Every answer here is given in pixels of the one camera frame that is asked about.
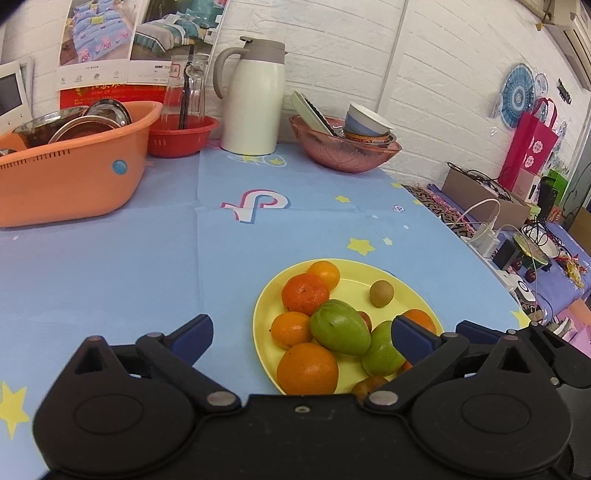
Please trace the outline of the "light green apple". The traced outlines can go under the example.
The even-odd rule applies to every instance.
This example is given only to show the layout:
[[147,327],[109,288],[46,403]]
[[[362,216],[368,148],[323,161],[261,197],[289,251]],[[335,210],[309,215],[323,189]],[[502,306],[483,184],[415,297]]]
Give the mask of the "light green apple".
[[389,376],[405,364],[405,357],[394,347],[393,321],[384,321],[370,334],[370,348],[362,356],[363,370],[370,376]]

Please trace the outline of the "white appliance with screen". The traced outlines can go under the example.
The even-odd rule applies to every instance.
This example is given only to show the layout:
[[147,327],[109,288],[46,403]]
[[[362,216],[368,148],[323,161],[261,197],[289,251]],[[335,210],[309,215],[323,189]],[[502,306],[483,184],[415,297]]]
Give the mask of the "white appliance with screen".
[[34,62],[29,56],[1,65],[0,132],[12,132],[31,121]]

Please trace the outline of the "dark green mango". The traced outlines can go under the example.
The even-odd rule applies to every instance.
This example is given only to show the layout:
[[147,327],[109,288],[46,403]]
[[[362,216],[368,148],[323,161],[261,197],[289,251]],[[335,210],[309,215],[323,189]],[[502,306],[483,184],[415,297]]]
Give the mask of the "dark green mango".
[[311,315],[312,337],[332,352],[362,356],[370,347],[370,331],[358,311],[348,303],[331,299]]

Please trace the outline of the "bedding poster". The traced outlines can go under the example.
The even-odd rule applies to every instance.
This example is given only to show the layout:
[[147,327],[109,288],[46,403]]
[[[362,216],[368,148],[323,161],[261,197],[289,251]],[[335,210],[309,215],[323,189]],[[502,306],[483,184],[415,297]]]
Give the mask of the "bedding poster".
[[171,64],[192,54],[207,61],[226,1],[71,1],[56,71],[59,105],[161,100]]

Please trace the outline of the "white thermos jug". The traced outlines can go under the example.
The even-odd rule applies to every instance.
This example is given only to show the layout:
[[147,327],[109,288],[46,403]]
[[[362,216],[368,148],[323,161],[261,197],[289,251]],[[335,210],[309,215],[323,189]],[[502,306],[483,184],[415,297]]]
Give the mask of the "white thermos jug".
[[221,51],[213,87],[223,101],[221,148],[263,156],[276,150],[286,86],[286,45],[242,36],[242,47]]

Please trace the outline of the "cardboard box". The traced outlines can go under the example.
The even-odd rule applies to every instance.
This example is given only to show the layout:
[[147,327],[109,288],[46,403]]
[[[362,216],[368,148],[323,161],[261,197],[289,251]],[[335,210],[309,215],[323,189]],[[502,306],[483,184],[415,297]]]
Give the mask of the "cardboard box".
[[530,207],[512,194],[502,189],[497,193],[457,169],[449,170],[441,191],[462,210],[483,200],[493,199],[493,202],[486,202],[473,209],[469,216],[484,222],[493,219],[497,210],[500,210],[495,222],[496,228],[505,224],[522,227],[530,213]]

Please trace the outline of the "pink glass bowl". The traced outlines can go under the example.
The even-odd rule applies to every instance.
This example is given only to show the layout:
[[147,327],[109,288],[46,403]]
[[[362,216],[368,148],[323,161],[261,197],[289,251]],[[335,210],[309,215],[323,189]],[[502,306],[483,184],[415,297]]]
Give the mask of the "pink glass bowl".
[[290,117],[290,126],[308,158],[318,165],[343,173],[369,172],[402,151],[397,141],[378,146],[315,131],[300,115]]

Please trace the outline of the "red plastic basket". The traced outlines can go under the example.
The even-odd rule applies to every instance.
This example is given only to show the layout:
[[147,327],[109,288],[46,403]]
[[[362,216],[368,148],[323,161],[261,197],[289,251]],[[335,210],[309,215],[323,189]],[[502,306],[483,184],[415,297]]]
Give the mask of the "red plastic basket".
[[167,123],[158,119],[149,130],[147,152],[158,158],[181,158],[204,149],[211,132],[219,126],[217,119],[205,116],[201,120],[191,117],[186,129],[172,129],[178,116],[172,115]]

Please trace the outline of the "blue patterned tablecloth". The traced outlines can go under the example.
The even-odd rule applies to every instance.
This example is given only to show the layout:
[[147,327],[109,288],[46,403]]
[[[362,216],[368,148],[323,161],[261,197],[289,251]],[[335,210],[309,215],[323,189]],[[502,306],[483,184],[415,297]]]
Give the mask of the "blue patterned tablecloth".
[[33,416],[86,337],[128,344],[205,313],[214,339],[197,368],[238,396],[270,393],[254,304],[277,273],[318,258],[390,272],[445,330],[518,323],[497,278],[383,171],[335,172],[296,145],[262,159],[208,149],[154,160],[107,216],[2,232],[1,382]]

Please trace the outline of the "orange plastic basket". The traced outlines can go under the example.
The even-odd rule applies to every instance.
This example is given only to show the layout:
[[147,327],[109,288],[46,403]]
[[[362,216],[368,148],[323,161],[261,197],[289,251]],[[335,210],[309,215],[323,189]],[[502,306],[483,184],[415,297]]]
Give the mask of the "orange plastic basket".
[[149,130],[162,104],[124,104],[132,123],[119,129],[25,146],[15,133],[1,136],[13,152],[1,158],[1,226],[55,223],[96,217],[123,206],[143,176]]

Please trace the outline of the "large orange front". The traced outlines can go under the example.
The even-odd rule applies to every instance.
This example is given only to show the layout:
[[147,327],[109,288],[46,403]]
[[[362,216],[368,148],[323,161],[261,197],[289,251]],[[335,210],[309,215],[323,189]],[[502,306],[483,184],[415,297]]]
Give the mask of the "large orange front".
[[332,395],[339,382],[339,366],[331,351],[301,343],[283,354],[276,379],[287,395]]

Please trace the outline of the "reddish orange tangerine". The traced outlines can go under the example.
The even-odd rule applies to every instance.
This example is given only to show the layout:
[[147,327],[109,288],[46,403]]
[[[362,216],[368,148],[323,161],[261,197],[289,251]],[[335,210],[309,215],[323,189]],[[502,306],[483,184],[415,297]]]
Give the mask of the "reddish orange tangerine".
[[329,300],[329,288],[320,277],[301,273],[287,281],[280,296],[288,311],[311,316],[322,303]]

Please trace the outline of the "yellow plastic plate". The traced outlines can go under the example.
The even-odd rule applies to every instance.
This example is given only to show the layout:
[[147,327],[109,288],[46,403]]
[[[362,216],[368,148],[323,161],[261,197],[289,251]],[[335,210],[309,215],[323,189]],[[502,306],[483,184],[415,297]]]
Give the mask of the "yellow plastic plate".
[[349,393],[409,368],[390,338],[400,315],[443,331],[427,302],[391,273],[347,259],[307,261],[263,288],[253,311],[254,347],[280,393]]

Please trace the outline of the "white blue ceramic bowl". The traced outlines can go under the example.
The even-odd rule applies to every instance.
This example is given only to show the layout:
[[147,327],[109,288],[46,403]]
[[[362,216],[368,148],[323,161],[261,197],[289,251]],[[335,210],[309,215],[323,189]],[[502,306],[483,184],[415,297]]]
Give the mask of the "white blue ceramic bowl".
[[396,138],[384,117],[356,103],[349,104],[342,129],[346,138],[362,143],[388,144]]

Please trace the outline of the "green white plate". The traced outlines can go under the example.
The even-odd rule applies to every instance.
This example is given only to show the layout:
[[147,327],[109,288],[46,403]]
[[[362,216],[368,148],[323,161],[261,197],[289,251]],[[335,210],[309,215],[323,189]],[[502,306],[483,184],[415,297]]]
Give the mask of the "green white plate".
[[290,103],[311,130],[331,135],[332,137],[338,136],[334,127],[329,124],[325,116],[318,111],[317,107],[304,94],[294,91],[290,95]]

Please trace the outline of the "yellow orange citrus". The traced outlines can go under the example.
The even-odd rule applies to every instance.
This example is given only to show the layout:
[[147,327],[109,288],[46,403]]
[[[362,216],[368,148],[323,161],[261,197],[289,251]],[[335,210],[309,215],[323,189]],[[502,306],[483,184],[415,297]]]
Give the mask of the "yellow orange citrus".
[[307,272],[321,279],[330,291],[337,288],[339,281],[341,281],[341,271],[339,271],[339,268],[334,263],[328,260],[320,260],[312,263],[308,267]]

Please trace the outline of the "small tangerine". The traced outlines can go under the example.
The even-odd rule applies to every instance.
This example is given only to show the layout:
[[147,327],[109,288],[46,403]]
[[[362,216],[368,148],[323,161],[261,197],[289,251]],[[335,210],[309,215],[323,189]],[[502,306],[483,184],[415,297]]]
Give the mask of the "small tangerine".
[[284,350],[297,344],[311,342],[310,318],[301,312],[281,313],[274,318],[270,327],[270,335],[274,344]]

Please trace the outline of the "red apple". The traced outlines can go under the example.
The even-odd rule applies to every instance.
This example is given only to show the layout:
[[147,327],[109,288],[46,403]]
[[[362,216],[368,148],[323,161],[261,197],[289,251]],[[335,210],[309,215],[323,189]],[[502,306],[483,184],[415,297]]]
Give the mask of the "red apple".
[[356,399],[363,403],[367,400],[370,394],[379,390],[382,386],[386,385],[388,380],[383,376],[369,376],[362,381],[356,383],[353,386],[351,393]]
[[372,332],[373,324],[372,324],[372,320],[370,320],[370,316],[366,312],[363,312],[363,311],[358,311],[358,313],[359,313],[360,317],[362,317],[363,322],[365,322],[368,330],[370,332]]

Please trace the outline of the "glass carafe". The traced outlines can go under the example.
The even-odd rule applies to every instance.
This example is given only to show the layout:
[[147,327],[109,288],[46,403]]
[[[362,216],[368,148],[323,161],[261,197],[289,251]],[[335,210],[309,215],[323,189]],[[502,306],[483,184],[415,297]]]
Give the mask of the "glass carafe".
[[202,53],[172,57],[160,116],[165,130],[197,128],[204,124],[204,85],[209,56]]

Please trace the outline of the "large orange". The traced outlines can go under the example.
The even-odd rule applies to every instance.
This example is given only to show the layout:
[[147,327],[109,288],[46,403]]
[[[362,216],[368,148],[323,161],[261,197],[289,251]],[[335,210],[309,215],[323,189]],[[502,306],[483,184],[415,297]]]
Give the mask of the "large orange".
[[283,354],[276,379],[287,395],[332,395],[339,382],[339,366],[331,351],[301,343]]
[[409,309],[404,313],[404,316],[407,319],[412,320],[416,324],[425,328],[426,330],[430,331],[431,333],[436,334],[438,332],[437,327],[431,316],[423,310]]

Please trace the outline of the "pink shopping bag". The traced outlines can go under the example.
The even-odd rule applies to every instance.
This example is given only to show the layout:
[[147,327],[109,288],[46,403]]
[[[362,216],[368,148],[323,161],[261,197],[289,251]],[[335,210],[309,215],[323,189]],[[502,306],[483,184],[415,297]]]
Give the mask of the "pink shopping bag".
[[553,131],[557,120],[557,107],[547,97],[539,98],[532,112],[520,118],[512,143],[497,182],[512,190],[521,170],[538,174],[558,141]]

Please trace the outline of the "blue paper fan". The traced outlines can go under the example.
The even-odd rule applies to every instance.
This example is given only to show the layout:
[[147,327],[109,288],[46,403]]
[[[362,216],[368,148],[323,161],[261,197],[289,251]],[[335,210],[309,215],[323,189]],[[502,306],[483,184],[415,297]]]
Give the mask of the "blue paper fan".
[[516,129],[522,115],[531,112],[536,99],[532,70],[523,63],[507,75],[493,106],[491,117],[500,117],[509,129]]

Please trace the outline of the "brown longan front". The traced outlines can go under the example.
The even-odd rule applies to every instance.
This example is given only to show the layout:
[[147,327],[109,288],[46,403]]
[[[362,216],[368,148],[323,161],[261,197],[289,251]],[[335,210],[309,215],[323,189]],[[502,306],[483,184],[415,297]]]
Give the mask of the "brown longan front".
[[394,287],[386,280],[374,282],[370,287],[370,302],[377,308],[384,308],[394,299]]

